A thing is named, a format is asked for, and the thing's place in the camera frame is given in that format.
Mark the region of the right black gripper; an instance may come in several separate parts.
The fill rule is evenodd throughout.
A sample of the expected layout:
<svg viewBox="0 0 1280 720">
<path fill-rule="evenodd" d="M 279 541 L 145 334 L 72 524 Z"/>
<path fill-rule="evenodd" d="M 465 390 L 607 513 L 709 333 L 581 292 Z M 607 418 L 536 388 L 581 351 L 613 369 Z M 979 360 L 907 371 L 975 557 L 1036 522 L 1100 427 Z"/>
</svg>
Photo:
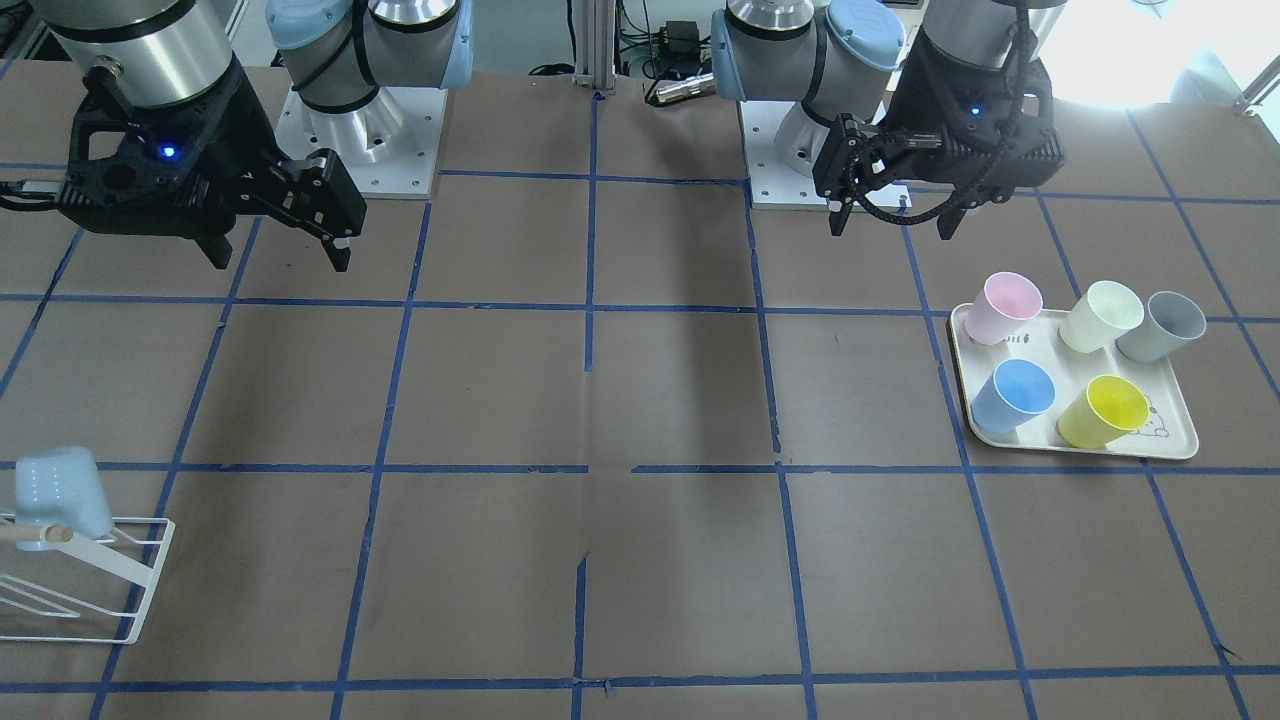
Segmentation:
<svg viewBox="0 0 1280 720">
<path fill-rule="evenodd" d="M 321 243 L 334 272 L 347 272 L 351 240 L 367 204 L 333 149 L 302 160 L 276 145 L 241 63 L 201 94 L 164 108 L 125 99 L 123 69 L 96 60 L 72 127 L 56 210 L 105 234 L 192 240 L 218 270 L 233 246 L 225 233 L 239 214 L 270 214 Z"/>
</svg>

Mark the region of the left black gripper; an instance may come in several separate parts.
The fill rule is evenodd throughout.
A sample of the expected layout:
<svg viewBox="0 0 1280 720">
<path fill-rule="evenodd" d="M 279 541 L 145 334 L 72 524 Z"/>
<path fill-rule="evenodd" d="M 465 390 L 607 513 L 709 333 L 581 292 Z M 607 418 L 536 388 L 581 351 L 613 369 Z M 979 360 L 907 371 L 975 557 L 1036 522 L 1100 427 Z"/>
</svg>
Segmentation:
<svg viewBox="0 0 1280 720">
<path fill-rule="evenodd" d="M 838 114 L 818 152 L 813 179 L 829 210 L 832 236 L 841 236 L 855 205 L 876 219 L 904 225 L 905 218 L 882 211 L 869 199 L 879 181 L 869 182 L 874 161 L 896 179 L 963 187 L 996 152 L 1012 100 L 1036 97 L 1039 111 L 1023 113 L 1012 124 L 1009 154 L 980 183 L 979 199 L 997 200 L 1018 187 L 1050 181 L 1065 164 L 1065 150 L 1053 127 L 1052 86 L 1044 63 L 1036 59 L 1021 91 L 1015 70 L 974 67 L 952 59 L 924 35 L 916 37 L 879 131 Z M 908 149 L 905 135 L 937 135 L 934 149 Z M 952 195 L 936 218 L 942 241 L 950 241 L 977 205 L 972 195 Z"/>
</svg>

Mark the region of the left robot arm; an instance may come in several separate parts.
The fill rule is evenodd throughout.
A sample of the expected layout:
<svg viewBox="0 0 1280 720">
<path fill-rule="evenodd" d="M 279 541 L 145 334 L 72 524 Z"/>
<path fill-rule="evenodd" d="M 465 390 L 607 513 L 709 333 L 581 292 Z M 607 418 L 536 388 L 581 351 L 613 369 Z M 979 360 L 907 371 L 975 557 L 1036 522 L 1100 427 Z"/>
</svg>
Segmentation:
<svg viewBox="0 0 1280 720">
<path fill-rule="evenodd" d="M 728 1 L 712 20 L 716 88 L 791 102 L 799 170 L 842 234 L 854 206 L 893 225 L 964 217 L 1066 161 L 1041 46 L 1062 1 L 932 1 L 916 38 L 878 1 Z"/>
</svg>

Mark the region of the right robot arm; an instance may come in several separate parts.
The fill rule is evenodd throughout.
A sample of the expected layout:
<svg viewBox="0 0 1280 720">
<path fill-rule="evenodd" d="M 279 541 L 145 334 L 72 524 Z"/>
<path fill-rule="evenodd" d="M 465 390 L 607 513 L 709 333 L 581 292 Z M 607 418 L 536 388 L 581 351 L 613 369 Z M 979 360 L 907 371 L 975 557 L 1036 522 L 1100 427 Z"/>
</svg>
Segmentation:
<svg viewBox="0 0 1280 720">
<path fill-rule="evenodd" d="M 394 88 L 445 91 L 474 70 L 468 1 L 270 1 L 271 42 L 303 106 L 308 151 L 287 154 L 201 1 L 36 1 L 86 97 L 59 181 L 3 184 L 10 211 L 58 211 L 101 234 L 192 241 L 218 269 L 241 217 L 319 240 L 337 272 L 367 204 L 349 174 L 401 156 Z"/>
</svg>

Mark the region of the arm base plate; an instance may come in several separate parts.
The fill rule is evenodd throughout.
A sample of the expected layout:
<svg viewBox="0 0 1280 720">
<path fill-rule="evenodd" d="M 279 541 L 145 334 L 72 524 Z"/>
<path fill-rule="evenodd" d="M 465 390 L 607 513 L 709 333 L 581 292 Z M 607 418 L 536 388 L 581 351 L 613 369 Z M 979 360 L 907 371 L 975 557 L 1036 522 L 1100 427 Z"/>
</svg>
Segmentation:
<svg viewBox="0 0 1280 720">
<path fill-rule="evenodd" d="M 824 211 L 813 167 L 828 129 L 796 102 L 739 104 L 751 201 L 765 210 Z"/>
<path fill-rule="evenodd" d="M 291 91 L 276 142 L 296 159 L 334 150 L 366 199 L 429 200 L 448 99 L 443 88 L 384 87 L 364 108 L 325 114 Z"/>
</svg>

